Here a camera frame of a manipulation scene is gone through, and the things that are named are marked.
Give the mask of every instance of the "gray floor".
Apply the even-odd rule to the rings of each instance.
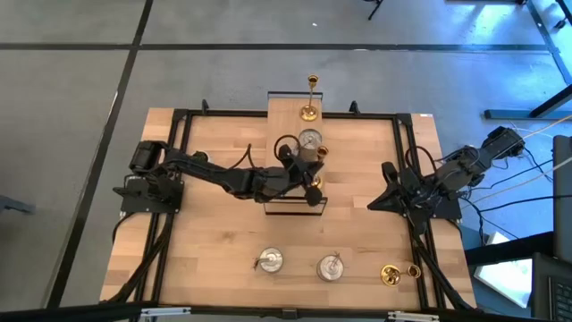
[[[547,26],[563,17],[552,1],[534,2]],[[0,0],[0,42],[129,43],[143,3]],[[323,0],[156,1],[143,41],[543,43],[527,9],[513,4],[386,0],[367,22],[372,6]],[[551,34],[572,63],[571,30],[567,25]],[[0,310],[42,305],[126,54],[0,51],[0,193],[38,206],[34,216],[12,211],[0,216]],[[444,153],[480,144],[496,126],[510,125],[485,121],[484,109],[532,109],[565,86],[551,56],[541,52],[139,52],[63,305],[97,302],[120,204],[111,188],[127,173],[149,107],[198,108],[206,98],[212,108],[264,109],[267,90],[305,90],[310,73],[320,76],[318,90],[328,111],[344,111],[356,99],[368,112],[434,114]],[[516,123],[528,130],[545,124]],[[572,125],[546,133],[572,135]],[[534,136],[526,145],[537,161],[551,158],[549,137]],[[526,158],[509,164],[509,170],[488,172],[484,184],[530,166]],[[479,205],[550,194],[551,185],[541,179]],[[518,236],[552,228],[549,201],[487,216]],[[477,222],[466,209],[463,224],[476,229]],[[485,225],[485,231],[494,230]]]

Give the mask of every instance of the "metal lid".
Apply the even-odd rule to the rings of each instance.
[[[343,274],[343,263],[340,255],[328,255],[318,262],[317,274],[326,282],[339,279]]]
[[[269,247],[260,253],[257,262],[265,272],[276,273],[282,268],[284,258],[278,249]]]

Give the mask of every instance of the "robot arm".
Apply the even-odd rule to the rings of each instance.
[[[498,127],[480,148],[465,146],[446,156],[434,174],[423,176],[411,167],[398,173],[391,162],[385,162],[382,172],[387,189],[367,208],[406,215],[416,233],[424,233],[427,219],[441,217],[441,204],[455,201],[460,189],[479,184],[493,160],[515,157],[524,146],[516,132]]]
[[[164,161],[158,165],[162,154]],[[282,145],[276,156],[282,166],[224,168],[208,162],[204,152],[190,156],[176,148],[169,148],[164,142],[141,141],[130,162],[133,176],[128,178],[124,187],[114,188],[114,191],[123,196],[124,204],[125,199],[135,198],[139,204],[151,201],[155,204],[180,205],[182,183],[175,178],[175,174],[183,173],[219,185],[238,199],[253,199],[259,203],[268,202],[302,186],[308,205],[317,205],[322,192],[312,185],[312,180],[324,164],[302,160],[288,145]]]

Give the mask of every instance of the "wooden table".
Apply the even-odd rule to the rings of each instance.
[[[293,98],[289,99],[273,103],[290,105]],[[172,113],[172,108],[149,109],[142,139],[167,141]],[[435,158],[440,157],[433,117],[412,117],[416,144],[427,148]],[[181,139],[181,128],[177,141]],[[195,116],[187,153],[203,150],[212,162],[230,166],[250,143],[254,163],[263,166],[268,132],[264,117]],[[322,173],[324,196],[329,199],[322,216],[266,216],[260,204],[235,199],[218,186],[183,176],[184,200],[175,217],[161,303],[419,309],[413,278],[404,277],[397,287],[386,286],[380,280],[382,266],[393,264],[405,270],[412,264],[405,219],[366,209],[386,186],[381,163],[397,163],[391,122],[323,119],[322,134],[330,150]],[[407,149],[407,140],[403,144]],[[428,159],[423,155],[420,159],[423,170],[429,172]],[[136,214],[120,227],[102,300],[119,291],[139,264],[149,218],[149,214]],[[433,220],[433,235],[443,273],[465,301],[475,305],[457,228],[444,220]],[[282,270],[275,275],[253,270],[254,259],[271,246],[283,253]],[[326,283],[316,276],[315,265],[335,251],[341,254],[346,269],[339,281]],[[434,306],[433,283],[428,269],[425,272],[429,302]],[[144,299],[150,298],[154,276],[151,267]]]

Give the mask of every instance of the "brass candlestick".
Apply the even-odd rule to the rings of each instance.
[[[308,85],[310,86],[310,101],[306,106],[300,108],[300,117],[304,121],[314,121],[318,117],[318,109],[312,106],[312,96],[314,95],[314,87],[318,83],[318,77],[316,75],[310,75],[307,77]]]

